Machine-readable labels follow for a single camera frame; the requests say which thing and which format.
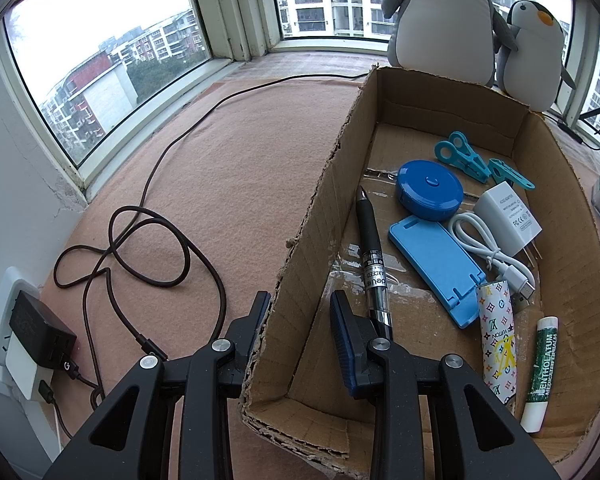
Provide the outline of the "blue round tape measure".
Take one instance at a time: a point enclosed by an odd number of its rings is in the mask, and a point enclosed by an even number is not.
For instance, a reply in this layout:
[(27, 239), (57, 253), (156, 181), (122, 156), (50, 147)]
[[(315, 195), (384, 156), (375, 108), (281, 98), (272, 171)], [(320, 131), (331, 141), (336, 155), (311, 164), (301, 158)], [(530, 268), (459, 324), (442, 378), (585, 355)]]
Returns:
[(431, 160), (414, 159), (396, 176), (396, 199), (411, 214), (445, 222), (460, 209), (464, 188), (448, 168)]

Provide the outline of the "teal clothespin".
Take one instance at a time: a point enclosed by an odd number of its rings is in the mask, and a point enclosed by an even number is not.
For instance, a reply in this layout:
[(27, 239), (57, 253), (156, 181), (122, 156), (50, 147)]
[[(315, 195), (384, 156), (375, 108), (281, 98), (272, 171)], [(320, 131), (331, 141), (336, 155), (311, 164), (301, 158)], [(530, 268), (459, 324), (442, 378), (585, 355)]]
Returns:
[(439, 162), (463, 171), (480, 183), (486, 183), (492, 176), (482, 157), (460, 131), (453, 131), (448, 140), (438, 142), (434, 147), (434, 154)]
[(498, 158), (490, 158), (488, 168), (495, 183), (507, 182), (509, 185), (519, 185), (525, 190), (534, 190), (535, 185), (518, 172), (513, 167), (509, 166), (504, 160)]

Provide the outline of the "black pen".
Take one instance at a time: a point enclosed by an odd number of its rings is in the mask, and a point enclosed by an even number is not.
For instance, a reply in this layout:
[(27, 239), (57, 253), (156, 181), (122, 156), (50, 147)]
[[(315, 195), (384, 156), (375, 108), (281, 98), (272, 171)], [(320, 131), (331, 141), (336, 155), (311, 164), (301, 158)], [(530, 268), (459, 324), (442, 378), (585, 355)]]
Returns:
[(355, 214), (368, 315), (374, 323), (376, 334), (393, 340), (384, 254), (374, 208), (361, 185), (356, 190)]

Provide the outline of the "white wall socket strip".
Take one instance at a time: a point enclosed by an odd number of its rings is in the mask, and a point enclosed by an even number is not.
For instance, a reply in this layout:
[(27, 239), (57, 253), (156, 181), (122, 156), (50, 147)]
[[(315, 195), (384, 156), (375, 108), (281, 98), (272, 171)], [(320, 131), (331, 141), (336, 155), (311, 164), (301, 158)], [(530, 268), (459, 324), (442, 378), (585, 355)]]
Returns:
[(53, 371), (33, 361), (9, 325), (16, 300), (22, 292), (35, 299), (40, 296), (28, 278), (19, 269), (10, 266), (0, 283), (0, 382), (16, 388), (26, 401), (42, 402), (38, 385), (41, 380), (50, 382)]

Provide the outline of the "white monogram patterned lighter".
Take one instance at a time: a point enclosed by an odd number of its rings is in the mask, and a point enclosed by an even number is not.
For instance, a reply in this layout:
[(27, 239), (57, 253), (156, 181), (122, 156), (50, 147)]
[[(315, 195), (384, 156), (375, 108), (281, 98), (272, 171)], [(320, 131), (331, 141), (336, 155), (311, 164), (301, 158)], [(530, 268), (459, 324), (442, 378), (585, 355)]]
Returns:
[(486, 386), (503, 404), (516, 394), (517, 359), (514, 309), (506, 281), (478, 289), (482, 343), (482, 376)]

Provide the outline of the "cardboard box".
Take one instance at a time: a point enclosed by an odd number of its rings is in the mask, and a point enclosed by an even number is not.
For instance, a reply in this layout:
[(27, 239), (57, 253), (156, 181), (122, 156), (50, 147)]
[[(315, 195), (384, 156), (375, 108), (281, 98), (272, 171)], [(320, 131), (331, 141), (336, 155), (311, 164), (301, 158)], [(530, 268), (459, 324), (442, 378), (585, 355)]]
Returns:
[(333, 472), (370, 471), (373, 407), (342, 374), (329, 305), (372, 312), (411, 354), (461, 356), (515, 412), (558, 321), (536, 445), (565, 479), (600, 459), (600, 215), (595, 172), (524, 104), (416, 70), (372, 70), (292, 242), (242, 394), (242, 420)]

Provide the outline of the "black power adapter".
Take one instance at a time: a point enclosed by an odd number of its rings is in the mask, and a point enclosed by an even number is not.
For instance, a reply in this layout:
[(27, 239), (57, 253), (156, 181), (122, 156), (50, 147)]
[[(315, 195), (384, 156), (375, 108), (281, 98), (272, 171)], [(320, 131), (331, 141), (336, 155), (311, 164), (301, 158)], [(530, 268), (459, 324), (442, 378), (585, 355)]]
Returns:
[(39, 366), (61, 370), (71, 358), (76, 334), (44, 302), (28, 292), (18, 292), (9, 326)]

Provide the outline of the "green white lip balm tube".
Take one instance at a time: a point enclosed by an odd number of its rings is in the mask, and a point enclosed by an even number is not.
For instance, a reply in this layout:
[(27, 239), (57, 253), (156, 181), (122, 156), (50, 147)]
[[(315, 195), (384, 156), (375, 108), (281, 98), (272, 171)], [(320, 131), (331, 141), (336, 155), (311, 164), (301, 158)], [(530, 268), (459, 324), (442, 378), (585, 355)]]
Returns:
[(555, 370), (558, 327), (557, 316), (541, 318), (536, 326), (531, 382), (520, 421), (528, 434), (541, 430), (547, 411)]

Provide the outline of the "light blue phone stand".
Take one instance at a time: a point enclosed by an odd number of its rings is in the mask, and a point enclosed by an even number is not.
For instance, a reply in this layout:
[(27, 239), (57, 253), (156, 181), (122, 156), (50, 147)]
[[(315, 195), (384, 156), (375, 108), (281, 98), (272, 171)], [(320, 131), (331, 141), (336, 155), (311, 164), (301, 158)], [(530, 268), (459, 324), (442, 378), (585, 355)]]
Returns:
[(486, 274), (439, 222), (409, 216), (393, 223), (389, 240), (464, 330), (478, 318), (478, 288)]

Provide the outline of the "white usb wall charger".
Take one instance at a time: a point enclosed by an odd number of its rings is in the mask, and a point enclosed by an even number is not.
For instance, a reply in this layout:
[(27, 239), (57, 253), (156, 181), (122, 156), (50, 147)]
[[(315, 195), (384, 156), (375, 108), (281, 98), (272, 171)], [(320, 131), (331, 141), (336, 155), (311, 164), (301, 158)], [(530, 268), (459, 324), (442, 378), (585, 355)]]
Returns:
[(501, 251), (511, 257), (542, 232), (538, 220), (506, 182), (486, 190), (475, 204), (474, 213), (490, 229)]

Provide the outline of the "small grey penguin plush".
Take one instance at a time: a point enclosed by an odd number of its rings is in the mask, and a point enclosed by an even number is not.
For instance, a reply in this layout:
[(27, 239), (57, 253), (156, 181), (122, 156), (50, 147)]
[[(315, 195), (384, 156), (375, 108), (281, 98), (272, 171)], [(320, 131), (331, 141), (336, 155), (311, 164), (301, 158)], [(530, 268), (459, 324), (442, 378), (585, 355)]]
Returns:
[(562, 62), (562, 26), (545, 6), (533, 0), (515, 1), (506, 23), (518, 50), (500, 47), (496, 58), (498, 88), (535, 112), (546, 112), (562, 82), (576, 88)]

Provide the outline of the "large grey penguin plush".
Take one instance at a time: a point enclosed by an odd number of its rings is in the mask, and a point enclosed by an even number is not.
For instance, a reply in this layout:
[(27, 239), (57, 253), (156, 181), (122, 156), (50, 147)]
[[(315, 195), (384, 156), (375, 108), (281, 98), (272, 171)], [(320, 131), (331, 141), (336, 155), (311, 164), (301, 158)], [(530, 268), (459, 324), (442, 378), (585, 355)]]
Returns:
[(382, 0), (381, 12), (394, 19), (387, 49), (393, 67), (490, 88), (498, 48), (518, 48), (492, 0)]

